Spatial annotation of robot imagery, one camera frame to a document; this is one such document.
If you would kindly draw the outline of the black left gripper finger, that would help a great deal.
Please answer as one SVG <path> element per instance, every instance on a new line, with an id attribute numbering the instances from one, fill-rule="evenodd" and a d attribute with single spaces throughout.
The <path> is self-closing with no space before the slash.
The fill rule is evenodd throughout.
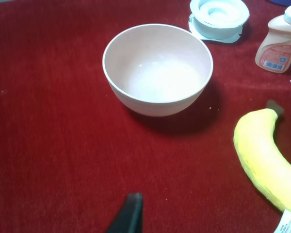
<path id="1" fill-rule="evenodd" d="M 143 232 L 143 196 L 130 193 L 117 215 L 105 231 L 106 233 L 142 233 Z"/>

